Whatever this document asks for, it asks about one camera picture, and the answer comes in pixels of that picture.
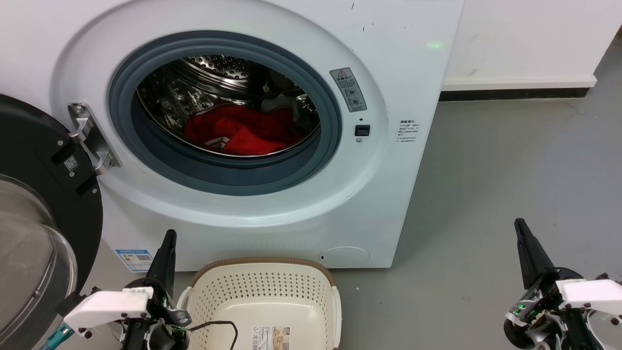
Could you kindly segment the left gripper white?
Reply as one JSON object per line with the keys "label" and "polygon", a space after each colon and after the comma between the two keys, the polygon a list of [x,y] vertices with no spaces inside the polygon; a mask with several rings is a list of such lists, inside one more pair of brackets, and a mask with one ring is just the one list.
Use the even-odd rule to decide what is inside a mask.
{"label": "left gripper white", "polygon": [[79,296],[64,324],[82,337],[109,323],[121,327],[121,350],[188,350],[190,314],[174,308],[177,232],[169,229],[145,277],[147,286]]}

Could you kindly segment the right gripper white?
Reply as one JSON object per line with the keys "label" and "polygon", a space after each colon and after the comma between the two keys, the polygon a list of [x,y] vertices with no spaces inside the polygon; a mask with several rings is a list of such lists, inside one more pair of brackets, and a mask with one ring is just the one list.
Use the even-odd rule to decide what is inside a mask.
{"label": "right gripper white", "polygon": [[613,350],[593,320],[602,316],[622,330],[622,285],[556,268],[525,219],[514,226],[526,292],[505,315],[507,341],[520,350]]}

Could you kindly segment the red garment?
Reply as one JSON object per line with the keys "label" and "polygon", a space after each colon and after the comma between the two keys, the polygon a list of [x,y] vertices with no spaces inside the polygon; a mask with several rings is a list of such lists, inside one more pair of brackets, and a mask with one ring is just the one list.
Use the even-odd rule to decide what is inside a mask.
{"label": "red garment", "polygon": [[293,117],[291,108],[284,106],[262,113],[245,105],[220,104],[191,115],[183,135],[211,151],[258,157],[281,151],[303,138]]}

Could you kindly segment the cream plastic laundry basket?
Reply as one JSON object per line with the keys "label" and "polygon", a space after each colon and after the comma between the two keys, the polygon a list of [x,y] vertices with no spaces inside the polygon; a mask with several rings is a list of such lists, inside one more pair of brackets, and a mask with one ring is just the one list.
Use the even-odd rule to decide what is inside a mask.
{"label": "cream plastic laundry basket", "polygon": [[188,350],[251,350],[253,327],[291,327],[291,350],[340,350],[342,306],[331,273],[319,263],[255,257],[216,261],[180,295]]}

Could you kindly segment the printed product label sticker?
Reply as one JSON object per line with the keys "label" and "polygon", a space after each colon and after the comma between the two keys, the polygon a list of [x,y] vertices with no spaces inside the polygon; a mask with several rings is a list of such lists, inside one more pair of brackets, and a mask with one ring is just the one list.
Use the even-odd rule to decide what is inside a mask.
{"label": "printed product label sticker", "polygon": [[251,350],[291,350],[291,327],[253,327]]}

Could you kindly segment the black round washer door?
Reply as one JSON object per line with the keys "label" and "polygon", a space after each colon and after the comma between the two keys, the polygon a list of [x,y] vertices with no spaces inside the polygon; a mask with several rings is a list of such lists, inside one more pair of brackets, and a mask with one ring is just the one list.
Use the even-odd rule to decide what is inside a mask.
{"label": "black round washer door", "polygon": [[102,227],[82,146],[53,117],[0,95],[0,350],[36,350],[61,324],[55,308],[82,290]]}

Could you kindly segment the stainless steel washing machine drum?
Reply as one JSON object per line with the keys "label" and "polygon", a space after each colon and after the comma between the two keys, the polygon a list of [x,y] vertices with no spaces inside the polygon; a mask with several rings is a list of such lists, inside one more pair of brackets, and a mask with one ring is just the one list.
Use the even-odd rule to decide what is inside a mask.
{"label": "stainless steel washing machine drum", "polygon": [[245,105],[262,113],[283,106],[291,108],[303,138],[281,151],[258,157],[295,149],[320,130],[317,109],[307,93],[282,73],[244,58],[220,54],[180,58],[147,75],[136,95],[155,124],[176,140],[205,153],[251,158],[211,151],[184,137],[189,117],[215,105]]}

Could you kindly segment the blue energy label sticker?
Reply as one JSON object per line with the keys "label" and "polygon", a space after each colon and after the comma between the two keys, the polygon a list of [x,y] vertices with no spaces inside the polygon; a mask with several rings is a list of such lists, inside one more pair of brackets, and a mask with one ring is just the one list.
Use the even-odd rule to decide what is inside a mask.
{"label": "blue energy label sticker", "polygon": [[153,263],[153,257],[148,250],[116,249],[115,252],[131,272],[148,272]]}

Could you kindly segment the grey rubber door gasket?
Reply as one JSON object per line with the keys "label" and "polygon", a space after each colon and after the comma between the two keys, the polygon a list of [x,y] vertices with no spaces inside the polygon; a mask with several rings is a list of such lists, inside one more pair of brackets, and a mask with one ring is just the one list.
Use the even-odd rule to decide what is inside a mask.
{"label": "grey rubber door gasket", "polygon": [[[199,54],[244,58],[293,78],[317,109],[320,130],[297,148],[267,157],[220,156],[176,140],[139,106],[136,91],[155,69]],[[333,157],[342,132],[338,100],[316,69],[260,38],[222,31],[172,34],[134,51],[111,82],[109,113],[125,146],[150,169],[187,188],[222,195],[275,193],[309,179]]]}

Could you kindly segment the silver metal door hinge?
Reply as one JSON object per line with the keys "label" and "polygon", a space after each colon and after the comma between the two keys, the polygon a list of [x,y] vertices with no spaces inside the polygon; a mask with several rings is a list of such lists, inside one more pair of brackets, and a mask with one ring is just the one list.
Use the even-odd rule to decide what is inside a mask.
{"label": "silver metal door hinge", "polygon": [[102,132],[90,106],[84,102],[69,103],[67,109],[74,129],[69,132],[69,139],[85,150],[95,174],[103,175],[109,168],[121,168],[122,162]]}

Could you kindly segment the white front-load washing machine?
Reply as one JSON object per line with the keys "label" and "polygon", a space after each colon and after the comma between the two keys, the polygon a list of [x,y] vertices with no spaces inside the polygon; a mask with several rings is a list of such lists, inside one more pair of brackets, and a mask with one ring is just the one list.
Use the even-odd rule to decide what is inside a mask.
{"label": "white front-load washing machine", "polygon": [[[465,0],[0,0],[0,95],[40,109],[69,132],[69,103],[87,103],[122,162],[96,175],[102,241],[154,258],[177,232],[178,272],[220,259],[318,262],[327,249],[393,263]],[[306,61],[329,84],[340,143],[309,179],[263,195],[187,188],[124,144],[109,113],[120,65],[158,38],[194,31],[248,35]],[[350,113],[329,71],[349,67],[367,104]],[[400,120],[420,122],[396,142]],[[356,125],[370,125],[356,137]]]}

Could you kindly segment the white text sticker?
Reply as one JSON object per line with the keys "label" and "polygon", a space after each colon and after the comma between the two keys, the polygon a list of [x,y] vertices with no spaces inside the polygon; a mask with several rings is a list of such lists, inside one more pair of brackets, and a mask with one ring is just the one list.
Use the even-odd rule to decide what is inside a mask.
{"label": "white text sticker", "polygon": [[400,120],[398,122],[396,142],[416,142],[420,131],[420,122]]}

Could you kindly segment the round white filter cover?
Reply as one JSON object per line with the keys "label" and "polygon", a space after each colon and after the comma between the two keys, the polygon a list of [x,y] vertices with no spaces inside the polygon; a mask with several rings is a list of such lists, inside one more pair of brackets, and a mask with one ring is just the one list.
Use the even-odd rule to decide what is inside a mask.
{"label": "round white filter cover", "polygon": [[318,262],[327,268],[364,268],[369,259],[367,250],[353,246],[333,247],[318,255]]}

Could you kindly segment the grey warning sticker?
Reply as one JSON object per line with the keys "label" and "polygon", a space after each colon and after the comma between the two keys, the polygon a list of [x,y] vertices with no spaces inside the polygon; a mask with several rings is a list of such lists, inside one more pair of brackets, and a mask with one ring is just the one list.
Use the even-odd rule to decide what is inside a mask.
{"label": "grey warning sticker", "polygon": [[366,111],[367,104],[351,68],[344,67],[329,71],[340,90],[350,113]]}

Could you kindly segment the white wall ledge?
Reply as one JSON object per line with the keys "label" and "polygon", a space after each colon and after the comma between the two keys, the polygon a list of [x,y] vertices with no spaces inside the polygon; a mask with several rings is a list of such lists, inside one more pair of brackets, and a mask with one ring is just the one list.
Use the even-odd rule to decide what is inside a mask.
{"label": "white wall ledge", "polygon": [[445,79],[442,92],[497,89],[554,89],[593,88],[598,82],[595,75],[570,78],[520,78],[520,79]]}

